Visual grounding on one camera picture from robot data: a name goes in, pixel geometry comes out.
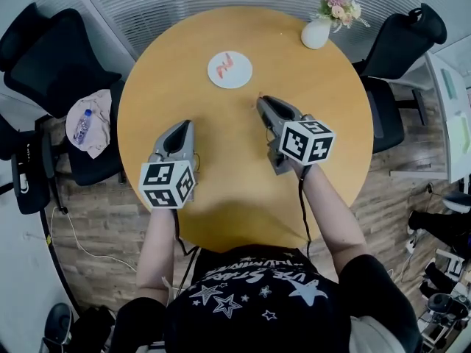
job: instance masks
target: black cable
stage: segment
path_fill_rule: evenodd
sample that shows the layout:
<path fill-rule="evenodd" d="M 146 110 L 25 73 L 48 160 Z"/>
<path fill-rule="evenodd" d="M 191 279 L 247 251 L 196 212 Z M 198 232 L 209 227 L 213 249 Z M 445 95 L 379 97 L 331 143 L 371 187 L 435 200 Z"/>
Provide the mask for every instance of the black cable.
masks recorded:
<path fill-rule="evenodd" d="M 309 248 L 311 247 L 311 233 L 309 232 L 309 225 L 308 225 L 308 217 L 306 215 L 306 208 L 305 208 L 305 205 L 304 205 L 304 198 L 302 197 L 302 187 L 304 185 L 304 178 L 306 177 L 306 175 L 308 174 L 309 170 L 311 169 L 311 165 L 308 165 L 308 166 L 304 166 L 304 168 L 302 168 L 302 173 L 301 173 L 301 176 L 300 176 L 300 181 L 298 183 L 298 187 L 297 187 L 297 190 L 298 190 L 298 194 L 300 196 L 300 204 L 301 204 L 301 211 L 302 211 L 302 221 L 304 222 L 304 226 L 306 228 L 306 235 L 308 236 L 308 248 L 306 249 L 306 252 L 307 252 L 307 255 L 308 255 L 308 259 L 311 260 L 311 257 L 309 256 Z"/>
<path fill-rule="evenodd" d="M 174 220 L 175 220 L 175 239 L 177 242 L 180 244 L 180 247 L 182 248 L 183 254 L 185 256 L 188 256 L 191 254 L 193 251 L 196 251 L 199 247 L 195 246 L 192 248 L 190 251 L 186 251 L 185 244 L 182 241 L 182 238 L 180 238 L 180 222 L 178 221 L 178 213 L 176 209 L 172 209 L 171 213 L 174 215 Z"/>
<path fill-rule="evenodd" d="M 191 255 L 190 263 L 188 264 L 188 267 L 186 267 L 185 275 L 183 275 L 182 282 L 180 283 L 180 286 L 177 291 L 177 296 L 179 296 L 180 292 L 182 291 L 183 284 L 185 283 L 186 277 L 188 276 L 188 273 L 190 272 L 191 264 L 193 264 L 193 260 L 196 257 L 196 253 L 198 252 L 199 247 L 195 246 L 193 249 L 196 249 L 196 250 L 193 251 L 193 254 Z"/>
<path fill-rule="evenodd" d="M 180 294 L 180 291 L 182 291 L 183 284 L 185 283 L 186 277 L 188 276 L 188 273 L 190 272 L 191 265 L 193 264 L 194 258 L 196 257 L 196 253 L 198 252 L 199 247 L 195 246 L 190 251 L 188 252 L 186 251 L 185 244 L 183 243 L 182 238 L 180 238 L 180 221 L 178 220 L 177 210 L 172 209 L 171 213 L 174 215 L 174 220 L 175 220 L 175 239 L 180 244 L 183 254 L 185 256 L 192 254 L 190 263 L 188 264 L 188 267 L 186 267 L 185 275 L 183 276 L 182 282 L 180 283 L 180 286 L 178 288 L 178 292 L 177 292 L 177 296 L 178 296 Z"/>

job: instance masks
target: chair armrest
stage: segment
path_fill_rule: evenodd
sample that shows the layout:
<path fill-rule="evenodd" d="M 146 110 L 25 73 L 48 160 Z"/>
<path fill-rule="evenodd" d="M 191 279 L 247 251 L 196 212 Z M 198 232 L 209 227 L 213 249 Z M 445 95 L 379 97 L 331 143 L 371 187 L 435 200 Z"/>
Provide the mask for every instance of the chair armrest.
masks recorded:
<path fill-rule="evenodd" d="M 54 154 L 52 150 L 51 135 L 48 132 L 44 132 L 43 137 L 41 138 L 41 155 L 46 176 L 48 179 L 54 178 L 56 174 Z"/>
<path fill-rule="evenodd" d="M 15 190 L 15 196 L 19 197 L 21 195 L 21 185 L 20 185 L 20 171 L 18 170 L 18 159 L 16 154 L 12 156 L 12 178 L 13 178 L 13 189 Z"/>

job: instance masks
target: chair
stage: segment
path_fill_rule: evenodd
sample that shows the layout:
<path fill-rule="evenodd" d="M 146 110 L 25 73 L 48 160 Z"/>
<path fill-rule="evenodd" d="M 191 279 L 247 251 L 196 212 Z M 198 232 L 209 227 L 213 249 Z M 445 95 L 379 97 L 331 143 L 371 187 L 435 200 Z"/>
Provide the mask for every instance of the chair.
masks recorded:
<path fill-rule="evenodd" d="M 95 160 L 68 140 L 64 148 L 78 185 L 92 185 L 123 170 L 116 118 L 124 83 L 119 81 L 121 74 L 101 67 L 76 10 L 45 18 L 34 3 L 29 5 L 0 40 L 0 70 L 5 72 L 7 87 L 31 98 L 55 118 L 67 115 L 78 99 L 111 89 L 110 145 Z"/>
<path fill-rule="evenodd" d="M 399 108 L 419 110 L 422 124 L 427 124 L 425 107 L 418 90 L 413 90 L 413 100 L 395 101 L 388 82 L 378 77 L 399 79 L 435 43 L 443 44 L 446 40 L 447 29 L 443 20 L 427 4 L 421 4 L 408 15 L 389 16 L 368 57 L 353 64 L 372 108 L 375 131 L 373 153 L 392 148 L 404 140 Z"/>
<path fill-rule="evenodd" d="M 37 213 L 49 203 L 48 177 L 43 167 L 41 132 L 18 132 L 0 115 L 0 160 L 11 160 L 12 183 L 0 188 L 0 195 L 14 189 L 18 208 L 24 215 Z M 59 201 L 54 176 L 49 178 L 57 205 Z"/>
<path fill-rule="evenodd" d="M 469 213 L 471 211 L 471 195 L 453 191 L 442 197 L 443 204 L 448 209 L 458 213 Z"/>

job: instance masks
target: wall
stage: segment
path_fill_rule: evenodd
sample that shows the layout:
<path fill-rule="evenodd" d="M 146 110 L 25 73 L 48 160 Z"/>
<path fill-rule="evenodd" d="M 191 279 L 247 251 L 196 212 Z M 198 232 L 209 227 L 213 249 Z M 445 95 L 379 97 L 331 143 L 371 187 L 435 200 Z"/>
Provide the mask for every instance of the wall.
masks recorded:
<path fill-rule="evenodd" d="M 34 129 L 43 111 L 0 96 L 0 114 L 16 129 Z M 11 180 L 0 160 L 0 185 Z M 69 303 L 44 240 L 39 213 L 22 215 L 11 190 L 0 196 L 0 341 L 10 353 L 37 353 L 51 307 Z"/>

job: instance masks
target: black pants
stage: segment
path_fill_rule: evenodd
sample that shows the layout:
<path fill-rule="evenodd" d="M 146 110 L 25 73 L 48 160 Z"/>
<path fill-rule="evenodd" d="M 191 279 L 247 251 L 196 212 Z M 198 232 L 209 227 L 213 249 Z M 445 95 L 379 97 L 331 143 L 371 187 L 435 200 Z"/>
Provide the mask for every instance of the black pants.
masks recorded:
<path fill-rule="evenodd" d="M 425 268 L 425 274 L 427 274 L 430 281 L 432 281 L 432 283 L 436 286 L 436 289 L 433 289 L 425 283 L 420 285 L 420 291 L 427 298 L 432 297 L 432 295 L 436 293 L 450 294 L 456 285 L 456 282 L 441 272 L 435 266 L 435 263 L 427 265 L 427 268 Z"/>
<path fill-rule="evenodd" d="M 464 259 L 471 258 L 471 214 L 430 214 L 412 212 L 408 225 L 413 230 L 424 229 Z"/>

